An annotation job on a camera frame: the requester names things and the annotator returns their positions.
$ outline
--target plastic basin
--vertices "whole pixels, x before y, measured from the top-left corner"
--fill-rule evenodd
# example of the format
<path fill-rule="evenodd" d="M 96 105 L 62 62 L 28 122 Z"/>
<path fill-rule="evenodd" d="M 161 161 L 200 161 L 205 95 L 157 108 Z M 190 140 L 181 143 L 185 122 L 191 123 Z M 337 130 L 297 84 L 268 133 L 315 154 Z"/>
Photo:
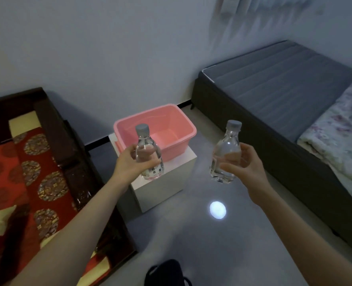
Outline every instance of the plastic basin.
<path fill-rule="evenodd" d="M 149 125 L 150 135 L 159 145 L 164 162 L 183 154 L 189 140 L 197 133 L 196 127 L 177 105 L 167 104 L 116 121 L 114 132 L 119 150 L 137 144 L 135 126 L 138 124 Z"/>

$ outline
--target gray floor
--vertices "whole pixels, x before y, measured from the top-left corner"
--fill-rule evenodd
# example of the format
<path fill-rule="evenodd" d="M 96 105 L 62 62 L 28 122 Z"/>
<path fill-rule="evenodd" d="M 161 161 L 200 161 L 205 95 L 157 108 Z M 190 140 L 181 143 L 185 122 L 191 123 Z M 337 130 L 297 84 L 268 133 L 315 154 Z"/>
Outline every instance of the gray floor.
<path fill-rule="evenodd" d="M 141 214 L 128 192 L 119 202 L 139 254 L 123 265 L 107 285 L 143 285 L 148 268 L 167 259 L 180 262 L 194 285 L 307 285 L 264 213 L 249 199 L 239 180 L 229 185 L 210 179 L 214 145 L 223 133 L 197 109 L 183 109 L 197 127 L 190 141 L 197 162 L 185 189 Z M 92 150 L 102 178 L 115 166 L 110 144 Z M 279 194 L 331 245 L 352 261 L 352 249 L 273 177 Z M 227 214 L 214 219 L 209 205 L 220 201 Z"/>

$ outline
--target bottle cap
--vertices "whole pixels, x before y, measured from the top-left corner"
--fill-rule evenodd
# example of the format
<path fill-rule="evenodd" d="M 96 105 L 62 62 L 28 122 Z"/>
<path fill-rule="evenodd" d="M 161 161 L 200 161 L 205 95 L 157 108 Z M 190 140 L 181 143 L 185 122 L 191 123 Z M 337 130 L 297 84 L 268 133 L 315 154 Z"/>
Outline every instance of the bottle cap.
<path fill-rule="evenodd" d="M 242 122 L 237 120 L 228 120 L 226 124 L 226 129 L 230 131 L 240 131 Z"/>
<path fill-rule="evenodd" d="M 137 126 L 135 126 L 135 129 L 138 136 L 150 135 L 150 128 L 148 124 L 138 124 Z"/>

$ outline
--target black bag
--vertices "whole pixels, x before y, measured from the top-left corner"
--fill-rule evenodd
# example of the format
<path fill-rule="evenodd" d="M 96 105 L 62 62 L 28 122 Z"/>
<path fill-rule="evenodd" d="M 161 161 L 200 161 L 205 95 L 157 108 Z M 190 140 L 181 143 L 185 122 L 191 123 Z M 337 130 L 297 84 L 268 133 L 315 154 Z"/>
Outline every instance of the black bag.
<path fill-rule="evenodd" d="M 144 286 L 184 286 L 184 280 L 192 286 L 189 279 L 183 276 L 179 262 L 172 259 L 152 266 L 145 276 Z"/>

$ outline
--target folded blanket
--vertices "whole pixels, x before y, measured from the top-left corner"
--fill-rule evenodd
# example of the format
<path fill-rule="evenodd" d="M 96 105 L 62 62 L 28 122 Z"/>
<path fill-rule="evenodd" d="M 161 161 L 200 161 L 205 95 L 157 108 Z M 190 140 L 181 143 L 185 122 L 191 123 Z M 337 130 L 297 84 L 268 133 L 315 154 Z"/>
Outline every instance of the folded blanket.
<path fill-rule="evenodd" d="M 302 134 L 298 144 L 329 164 L 352 196 L 352 84 Z"/>

